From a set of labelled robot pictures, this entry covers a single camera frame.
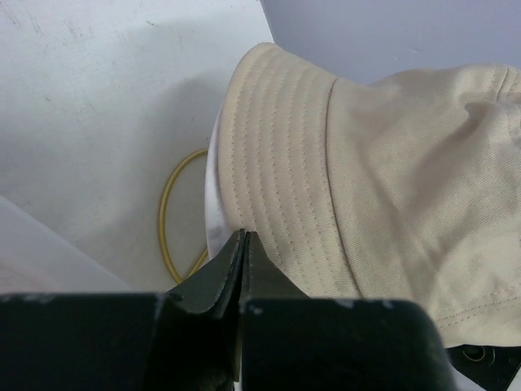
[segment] hat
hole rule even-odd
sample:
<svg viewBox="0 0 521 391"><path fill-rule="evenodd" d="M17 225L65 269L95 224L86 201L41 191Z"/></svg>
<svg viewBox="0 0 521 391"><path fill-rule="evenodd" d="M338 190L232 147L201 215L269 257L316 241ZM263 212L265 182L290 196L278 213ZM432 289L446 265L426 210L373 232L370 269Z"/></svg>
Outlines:
<svg viewBox="0 0 521 391"><path fill-rule="evenodd" d="M312 297L399 298L446 346L521 345L521 85L501 64L361 86L273 44L221 112L231 229Z"/></svg>

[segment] beige fabric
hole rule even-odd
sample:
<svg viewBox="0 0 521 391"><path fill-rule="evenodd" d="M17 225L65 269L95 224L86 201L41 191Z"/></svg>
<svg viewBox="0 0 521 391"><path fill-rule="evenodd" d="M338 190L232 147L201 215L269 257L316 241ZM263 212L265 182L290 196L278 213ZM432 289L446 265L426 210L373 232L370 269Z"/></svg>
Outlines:
<svg viewBox="0 0 521 391"><path fill-rule="evenodd" d="M519 82L487 64L359 86L255 47L221 112L231 228L311 296L416 301L447 346L521 345Z"/></svg>

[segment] beige bucket hat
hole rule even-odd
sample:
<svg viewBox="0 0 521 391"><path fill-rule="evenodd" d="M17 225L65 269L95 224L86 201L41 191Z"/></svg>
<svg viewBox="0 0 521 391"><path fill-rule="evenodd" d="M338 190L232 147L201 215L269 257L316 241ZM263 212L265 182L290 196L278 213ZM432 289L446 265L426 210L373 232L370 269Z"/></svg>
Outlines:
<svg viewBox="0 0 521 391"><path fill-rule="evenodd" d="M360 86L256 46L221 112L230 228L310 296L415 301L446 346L521 345L520 106L506 65Z"/></svg>

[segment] yellow cord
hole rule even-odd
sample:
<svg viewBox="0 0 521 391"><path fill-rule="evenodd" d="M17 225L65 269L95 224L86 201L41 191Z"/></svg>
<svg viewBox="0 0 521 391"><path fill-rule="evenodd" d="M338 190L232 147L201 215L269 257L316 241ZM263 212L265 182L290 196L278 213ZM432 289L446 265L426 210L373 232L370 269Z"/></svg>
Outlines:
<svg viewBox="0 0 521 391"><path fill-rule="evenodd" d="M169 180L166 182L166 186L164 187L163 196L161 197L161 205L160 205L160 221L159 221L159 237L160 237L160 247L161 247L161 253L163 254L163 260L166 267L169 268L169 272L172 275L173 279L176 283L182 283L185 279L181 277L181 275L177 272L176 266L172 262L172 258L170 257L169 252L169 246L166 243L166 233L165 233L165 227L166 227L166 207L169 203L169 197L170 192L172 191L173 184L176 182L177 177L179 177L179 174L181 171L185 169L185 167L188 166L189 163L191 163L193 160L197 159L198 157L205 156L208 154L208 149L201 149L199 151L196 151L189 156L187 156L179 165L175 168L175 170L170 175ZM195 262L194 266L190 270L190 273L188 273L188 277L193 275L201 265L203 265L204 260L208 256L208 247L204 247L203 253L199 255L199 258Z"/></svg>

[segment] white table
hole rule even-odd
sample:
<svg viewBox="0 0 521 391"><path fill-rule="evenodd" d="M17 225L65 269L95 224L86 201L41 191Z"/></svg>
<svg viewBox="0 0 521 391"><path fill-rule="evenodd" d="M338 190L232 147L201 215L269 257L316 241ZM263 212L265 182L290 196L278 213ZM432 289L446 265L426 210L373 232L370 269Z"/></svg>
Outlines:
<svg viewBox="0 0 521 391"><path fill-rule="evenodd" d="M171 288L164 183L270 40L256 0L2 0L0 194L134 287ZM167 234L184 271L204 246L204 161L179 182Z"/></svg>

